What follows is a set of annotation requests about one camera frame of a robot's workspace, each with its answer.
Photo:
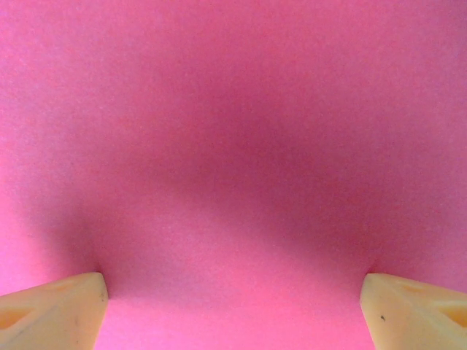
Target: pink fabric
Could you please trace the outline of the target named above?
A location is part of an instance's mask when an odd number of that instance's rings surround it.
[[[0,292],[102,271],[103,349],[372,349],[467,292],[467,2],[2,1]]]

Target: pink background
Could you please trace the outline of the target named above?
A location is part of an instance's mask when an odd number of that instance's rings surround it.
[[[0,1],[0,292],[103,272],[104,349],[372,349],[467,292],[467,2]]]

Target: pink cloth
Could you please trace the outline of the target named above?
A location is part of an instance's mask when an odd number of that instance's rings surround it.
[[[467,2],[3,1],[0,292],[102,271],[104,349],[372,349],[467,292]]]

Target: cream-colored plastic part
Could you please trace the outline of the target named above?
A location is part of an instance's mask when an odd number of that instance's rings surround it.
[[[467,294],[370,273],[360,304],[377,350],[467,350]]]
[[[100,273],[0,297],[0,350],[88,350],[107,308]]]

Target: pink surface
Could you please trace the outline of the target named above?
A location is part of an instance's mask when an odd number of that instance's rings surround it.
[[[372,349],[467,292],[467,2],[1,1],[0,292],[102,271],[103,349]]]

